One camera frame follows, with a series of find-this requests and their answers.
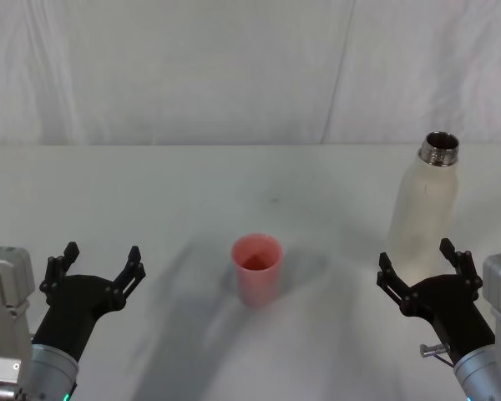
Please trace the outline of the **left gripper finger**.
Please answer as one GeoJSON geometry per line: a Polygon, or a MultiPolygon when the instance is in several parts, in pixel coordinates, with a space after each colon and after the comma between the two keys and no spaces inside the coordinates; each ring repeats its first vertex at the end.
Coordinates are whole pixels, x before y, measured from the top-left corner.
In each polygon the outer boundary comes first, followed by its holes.
{"type": "Polygon", "coordinates": [[[71,241],[67,244],[61,256],[50,256],[48,258],[45,276],[39,285],[39,290],[45,295],[47,304],[52,303],[60,283],[66,277],[69,268],[75,263],[78,255],[78,245],[75,241],[71,241]]]}
{"type": "Polygon", "coordinates": [[[106,298],[110,310],[122,310],[128,297],[146,277],[138,246],[132,246],[124,269],[106,288],[106,298]]]}

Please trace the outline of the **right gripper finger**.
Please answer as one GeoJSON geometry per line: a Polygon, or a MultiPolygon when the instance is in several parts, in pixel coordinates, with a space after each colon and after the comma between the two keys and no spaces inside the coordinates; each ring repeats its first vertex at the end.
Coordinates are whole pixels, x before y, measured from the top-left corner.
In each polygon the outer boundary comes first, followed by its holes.
{"type": "Polygon", "coordinates": [[[470,292],[471,300],[477,301],[479,298],[478,290],[483,286],[483,280],[477,273],[471,251],[457,251],[448,238],[443,238],[440,241],[439,250],[463,279],[464,286],[470,292]]]}
{"type": "Polygon", "coordinates": [[[386,252],[379,255],[377,285],[398,305],[404,316],[418,315],[418,285],[409,286],[395,272],[386,252]]]}

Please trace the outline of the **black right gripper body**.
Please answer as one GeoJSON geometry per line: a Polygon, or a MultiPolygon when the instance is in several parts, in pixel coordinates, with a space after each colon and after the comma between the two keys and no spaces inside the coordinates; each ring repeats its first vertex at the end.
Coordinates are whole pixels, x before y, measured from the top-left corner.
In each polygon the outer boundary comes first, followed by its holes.
{"type": "Polygon", "coordinates": [[[492,329],[475,306],[480,277],[459,275],[429,277],[400,287],[400,310],[407,317],[427,321],[447,349],[453,363],[467,354],[495,343],[492,329]]]}

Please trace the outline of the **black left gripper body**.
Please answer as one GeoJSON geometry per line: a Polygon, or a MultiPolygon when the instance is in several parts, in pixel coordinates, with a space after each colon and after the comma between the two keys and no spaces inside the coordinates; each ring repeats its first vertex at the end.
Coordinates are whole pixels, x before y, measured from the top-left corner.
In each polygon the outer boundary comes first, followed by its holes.
{"type": "Polygon", "coordinates": [[[102,277],[72,275],[43,281],[48,310],[32,343],[56,348],[79,361],[97,321],[124,308],[124,294],[102,277]]]}

